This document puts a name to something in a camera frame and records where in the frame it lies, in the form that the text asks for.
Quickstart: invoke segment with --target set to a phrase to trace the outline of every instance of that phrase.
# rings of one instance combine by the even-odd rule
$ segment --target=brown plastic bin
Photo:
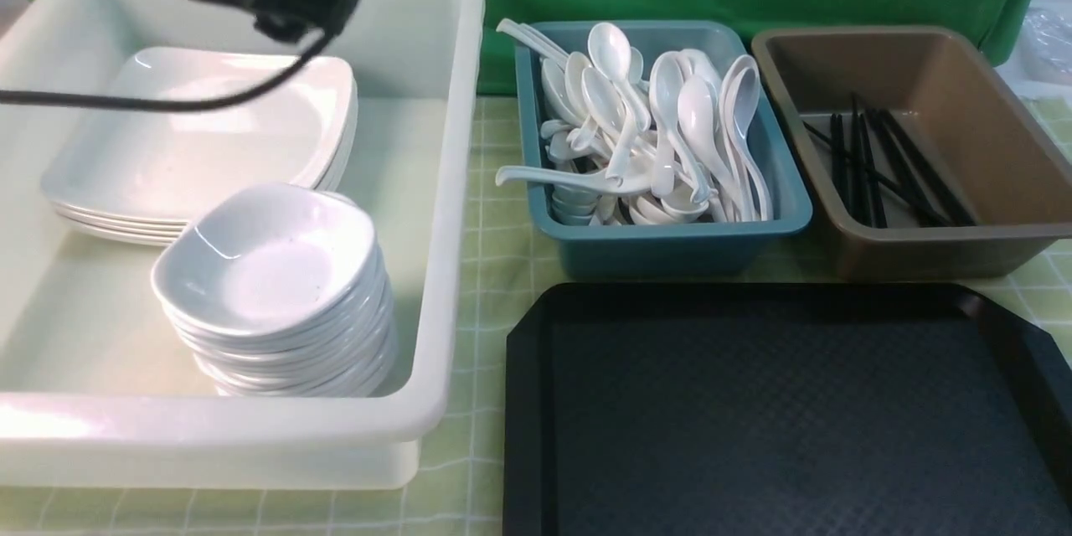
[[[925,26],[780,29],[762,32],[751,47],[819,207],[813,224],[838,277],[1001,277],[1072,237],[1072,166],[958,33]],[[830,177],[830,151],[803,123],[828,132],[831,113],[851,113],[850,93],[893,113],[979,226],[919,227],[888,193],[889,227],[850,218]],[[876,169],[891,176],[877,147]],[[940,212],[934,197],[932,204]]]

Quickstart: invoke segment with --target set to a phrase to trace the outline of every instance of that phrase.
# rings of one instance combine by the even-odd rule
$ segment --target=plastic bag
[[[1072,86],[1072,20],[1056,10],[1032,6],[1024,18],[1024,35],[1031,78]]]

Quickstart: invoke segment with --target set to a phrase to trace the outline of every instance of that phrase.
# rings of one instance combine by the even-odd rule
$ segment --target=stack of bowls
[[[372,220],[333,193],[242,190],[184,230],[151,280],[222,396],[368,396],[398,356]]]

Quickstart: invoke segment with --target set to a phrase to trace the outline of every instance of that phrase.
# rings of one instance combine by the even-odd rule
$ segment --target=stack of plates
[[[161,254],[152,287],[222,396],[368,396],[398,356],[372,220],[336,193],[238,193]]]
[[[245,90],[292,56],[147,48],[114,96],[198,100]],[[345,60],[318,58],[264,96],[209,113],[90,111],[45,170],[41,189],[76,230],[167,245],[238,190],[286,182],[336,190],[357,129],[357,86]]]

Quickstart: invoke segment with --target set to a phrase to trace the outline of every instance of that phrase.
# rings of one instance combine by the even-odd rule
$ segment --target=plastic container
[[[1072,166],[964,36],[922,27],[785,29],[762,32],[753,50],[843,279],[1001,277],[1072,237]],[[894,113],[980,226],[918,227],[891,203],[887,229],[850,218],[829,151],[803,121],[825,132],[853,92]],[[876,166],[889,176],[884,158]]]
[[[539,24],[536,29],[566,51],[585,51],[594,21]],[[660,53],[700,48],[725,73],[745,48],[740,36],[712,21],[615,21],[644,56],[646,78]],[[551,166],[539,139],[548,119],[539,81],[539,56],[517,48],[518,105],[525,164]],[[774,220],[743,224],[667,224],[667,226],[566,226],[550,212],[551,185],[530,185],[533,222],[559,242],[562,266],[574,279],[628,279],[735,273],[773,239],[800,232],[812,220],[812,200],[793,163],[781,129],[763,93],[748,129],[748,149],[771,190]]]
[[[447,404],[483,0],[361,0],[326,55],[360,90],[339,192],[375,220],[401,353],[373,398],[222,398],[155,302],[160,250],[71,232],[39,192],[84,111],[0,105],[0,485],[385,489]],[[36,0],[0,86],[100,92],[140,48],[286,53],[187,0]]]

